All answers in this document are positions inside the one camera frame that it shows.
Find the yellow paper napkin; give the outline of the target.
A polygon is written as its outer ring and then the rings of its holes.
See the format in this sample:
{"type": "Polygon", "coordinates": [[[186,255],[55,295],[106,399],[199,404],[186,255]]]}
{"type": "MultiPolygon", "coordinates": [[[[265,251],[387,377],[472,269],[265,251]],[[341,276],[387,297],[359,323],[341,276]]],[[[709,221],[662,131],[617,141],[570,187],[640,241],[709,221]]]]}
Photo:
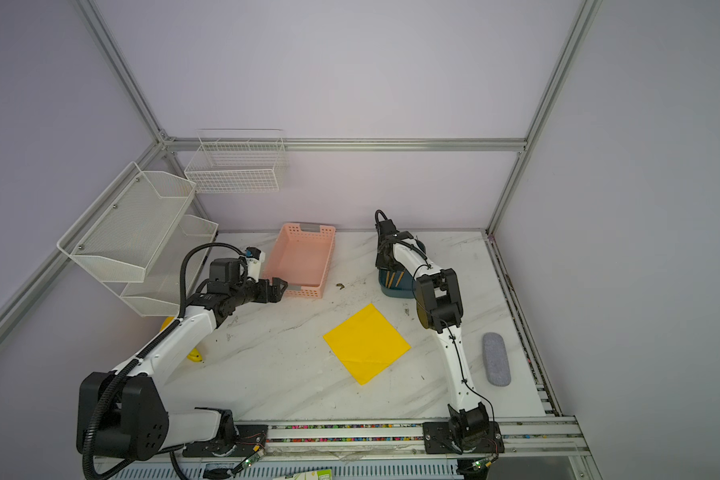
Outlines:
{"type": "Polygon", "coordinates": [[[323,339],[359,385],[369,383],[411,349],[373,304],[324,334],[323,339]]]}

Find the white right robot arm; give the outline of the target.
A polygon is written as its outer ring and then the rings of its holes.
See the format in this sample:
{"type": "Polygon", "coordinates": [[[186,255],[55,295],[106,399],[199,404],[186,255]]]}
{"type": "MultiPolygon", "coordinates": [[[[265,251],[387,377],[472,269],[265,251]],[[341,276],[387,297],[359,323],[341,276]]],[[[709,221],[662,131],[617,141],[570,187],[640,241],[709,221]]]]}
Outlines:
{"type": "Polygon", "coordinates": [[[443,354],[451,401],[448,438],[452,448],[469,452],[493,438],[493,408],[473,388],[462,340],[464,306],[457,273],[438,265],[410,232],[397,228],[386,213],[374,213],[377,234],[375,267],[382,293],[411,298],[417,318],[443,354]]]}

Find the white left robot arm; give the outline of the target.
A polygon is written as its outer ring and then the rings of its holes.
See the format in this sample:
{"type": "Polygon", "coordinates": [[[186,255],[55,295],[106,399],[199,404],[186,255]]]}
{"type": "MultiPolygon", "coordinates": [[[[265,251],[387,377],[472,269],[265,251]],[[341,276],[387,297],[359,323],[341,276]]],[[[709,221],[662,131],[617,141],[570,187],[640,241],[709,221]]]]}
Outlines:
{"type": "Polygon", "coordinates": [[[228,409],[195,407],[169,412],[161,397],[168,378],[191,351],[248,303],[278,303],[287,281],[260,275],[264,253],[231,246],[232,258],[214,260],[198,289],[187,289],[193,257],[213,243],[192,248],[179,267],[179,311],[139,351],[107,372],[93,372],[81,383],[76,448],[87,479],[110,479],[136,461],[201,444],[222,456],[240,442],[228,409]]]}

